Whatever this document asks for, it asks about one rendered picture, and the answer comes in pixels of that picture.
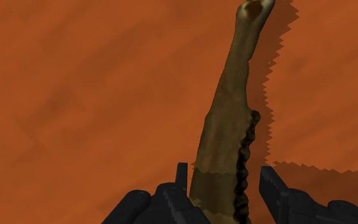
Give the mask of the long olive brown bread knife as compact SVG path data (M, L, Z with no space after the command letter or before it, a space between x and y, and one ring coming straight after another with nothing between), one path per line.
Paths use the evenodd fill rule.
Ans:
M246 163L260 114L247 105L249 61L275 0L245 0L200 136L189 199L211 224L251 224Z

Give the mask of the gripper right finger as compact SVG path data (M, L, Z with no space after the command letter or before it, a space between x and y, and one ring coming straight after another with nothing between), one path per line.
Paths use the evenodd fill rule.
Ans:
M262 166L259 193L276 224L358 224L358 207L345 200L323 206L302 190L287 187L273 167Z

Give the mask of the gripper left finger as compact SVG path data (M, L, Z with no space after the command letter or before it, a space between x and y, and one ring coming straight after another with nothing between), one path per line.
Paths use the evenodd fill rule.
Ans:
M176 180L157 186L155 194L128 192L101 224L210 224L186 195L187 163L179 162Z

